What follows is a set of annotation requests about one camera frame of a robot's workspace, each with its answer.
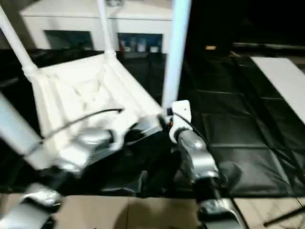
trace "metal rod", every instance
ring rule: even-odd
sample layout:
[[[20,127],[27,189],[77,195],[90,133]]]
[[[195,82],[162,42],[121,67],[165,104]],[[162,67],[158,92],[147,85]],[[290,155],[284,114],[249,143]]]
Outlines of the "metal rod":
[[[30,59],[27,51],[23,47],[19,37],[17,36],[14,28],[12,27],[9,19],[4,13],[4,10],[0,6],[0,28],[2,29],[6,39],[10,43],[11,48],[14,50],[19,62],[22,65],[22,69],[27,75],[28,73],[37,70],[37,66]]]
[[[0,137],[18,154],[26,155],[41,141],[30,125],[0,93]],[[24,159],[35,169],[44,169],[51,164],[51,155],[42,148]]]
[[[112,43],[110,39],[110,31],[109,31],[107,11],[105,7],[105,0],[97,0],[97,4],[100,13],[100,22],[102,24],[102,30],[103,30],[105,55],[106,57],[115,57],[116,54],[112,47]]]
[[[177,100],[185,39],[191,11],[191,0],[175,0],[170,50],[167,56],[163,85],[162,107],[166,109]]]

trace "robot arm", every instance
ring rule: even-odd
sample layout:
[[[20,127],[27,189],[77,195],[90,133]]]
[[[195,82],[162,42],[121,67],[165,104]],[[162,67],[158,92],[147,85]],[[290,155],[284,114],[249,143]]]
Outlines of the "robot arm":
[[[188,101],[174,102],[173,127],[170,138],[177,143],[187,164],[186,173],[198,205],[198,219],[208,229],[246,229],[243,217],[230,199],[222,198],[220,174],[205,141],[189,125],[191,110]]]
[[[30,185],[20,204],[0,220],[0,229],[54,228],[51,215],[59,210],[63,201],[62,186],[81,177],[90,164],[120,150],[125,134],[138,122],[137,116],[123,111],[107,129],[84,129],[53,158],[42,147],[28,155],[33,145],[41,140],[1,93],[0,111],[1,138],[35,169],[44,169],[40,182]]]

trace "white panel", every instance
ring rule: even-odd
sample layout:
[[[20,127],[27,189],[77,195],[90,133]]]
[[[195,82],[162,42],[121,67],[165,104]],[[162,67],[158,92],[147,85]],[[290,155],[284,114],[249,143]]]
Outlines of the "white panel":
[[[305,123],[305,75],[289,59],[252,57],[273,86]]]
[[[46,34],[43,32],[44,20],[38,17],[23,17],[23,21],[32,37],[32,40],[38,49],[50,49],[50,43]]]

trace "white cabinet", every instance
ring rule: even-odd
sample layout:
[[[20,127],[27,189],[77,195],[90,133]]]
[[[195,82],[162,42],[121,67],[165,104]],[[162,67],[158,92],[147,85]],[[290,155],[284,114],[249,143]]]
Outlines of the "white cabinet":
[[[87,31],[92,47],[104,50],[96,0],[41,0],[20,12],[39,49],[50,49],[45,31]],[[127,0],[121,7],[108,7],[113,46],[119,49],[118,33],[161,34],[167,53],[172,23],[172,0]]]

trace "floor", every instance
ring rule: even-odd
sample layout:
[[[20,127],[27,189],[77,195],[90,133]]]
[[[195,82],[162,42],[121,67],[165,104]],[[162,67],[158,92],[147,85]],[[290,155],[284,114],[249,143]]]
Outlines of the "floor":
[[[5,211],[20,195],[10,195]],[[293,198],[236,199],[251,229],[264,228],[273,219],[300,204]],[[196,229],[196,204],[193,200],[164,198],[123,198],[71,196],[56,215],[61,229]],[[302,215],[270,229],[300,229]]]

